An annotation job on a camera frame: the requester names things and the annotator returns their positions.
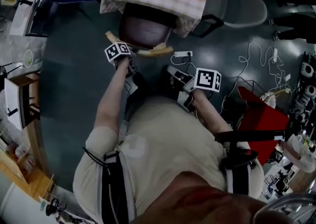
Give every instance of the dark floor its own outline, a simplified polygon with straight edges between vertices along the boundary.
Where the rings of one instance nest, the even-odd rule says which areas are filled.
[[[267,6],[269,17],[311,11],[304,6],[278,7],[273,1],[268,1]],[[92,130],[98,102],[114,73],[104,54],[110,45],[104,33],[111,30],[117,34],[120,20],[118,12],[100,15],[97,2],[84,3],[81,8],[86,15],[73,6],[61,9],[47,40],[40,79],[42,136],[49,167],[56,183],[68,190],[72,190],[75,168],[83,154],[81,147]],[[274,31],[275,27],[265,23],[247,29],[221,28],[204,39],[193,36],[183,39],[171,34],[168,44],[175,51],[192,50],[192,61],[197,67],[215,69],[222,74],[221,92],[211,99],[220,111],[223,97],[245,66],[238,62],[238,57],[247,57],[249,42],[259,45],[262,52],[269,46],[278,49],[283,70],[291,74],[290,86],[295,89],[301,54],[314,52],[314,45],[304,40],[274,43]],[[153,83],[162,66],[170,64],[170,56],[138,57],[137,64],[144,77]],[[242,77],[257,81],[266,90],[275,87],[268,65],[261,67],[255,49],[251,50],[249,66]]]

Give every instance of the shoe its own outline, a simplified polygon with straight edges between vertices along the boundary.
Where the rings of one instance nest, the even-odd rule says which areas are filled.
[[[270,25],[275,25],[275,22],[274,22],[273,19],[269,19],[268,22],[269,22]]]
[[[280,38],[278,37],[278,34],[281,33],[281,32],[276,32],[274,35],[273,35],[273,41],[279,41]]]

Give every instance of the gray floor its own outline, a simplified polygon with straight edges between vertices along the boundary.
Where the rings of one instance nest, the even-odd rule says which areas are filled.
[[[273,1],[268,1],[267,6],[269,17],[311,11],[310,7],[302,6],[280,8]],[[104,49],[110,45],[104,33],[111,30],[117,34],[120,20],[118,12],[100,15],[96,2],[84,3],[81,8],[87,15],[67,7],[56,19],[47,40],[40,80],[41,125],[49,166],[57,184],[68,190],[72,190],[74,171],[83,154],[81,147],[92,130],[98,102],[114,73],[104,54]],[[171,34],[168,44],[176,51],[192,50],[193,63],[197,67],[215,69],[222,74],[221,92],[211,99],[220,110],[223,97],[232,89],[236,76],[245,66],[238,62],[238,57],[247,57],[249,42],[259,45],[262,52],[269,46],[278,49],[283,69],[291,74],[290,86],[295,89],[301,54],[314,52],[314,45],[304,40],[274,43],[275,30],[265,23],[239,30],[221,28],[204,39],[193,36],[183,39]],[[154,83],[162,66],[170,64],[170,56],[138,57],[137,64],[144,77]],[[268,65],[261,67],[255,49],[251,50],[249,66],[242,77],[257,81],[266,90],[275,87]]]

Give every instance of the gray chair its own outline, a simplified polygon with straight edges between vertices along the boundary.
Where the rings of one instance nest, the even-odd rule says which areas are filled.
[[[262,0],[206,0],[202,20],[211,24],[204,38],[215,29],[226,25],[246,28],[262,24],[267,18],[267,7]]]

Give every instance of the red object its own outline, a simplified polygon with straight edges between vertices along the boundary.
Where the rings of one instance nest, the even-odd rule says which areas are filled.
[[[248,104],[238,130],[285,130],[288,123],[285,114],[266,105],[245,87],[238,87],[238,91],[240,97]],[[266,163],[277,143],[277,140],[248,142],[250,148],[258,152],[258,161],[261,165]]]

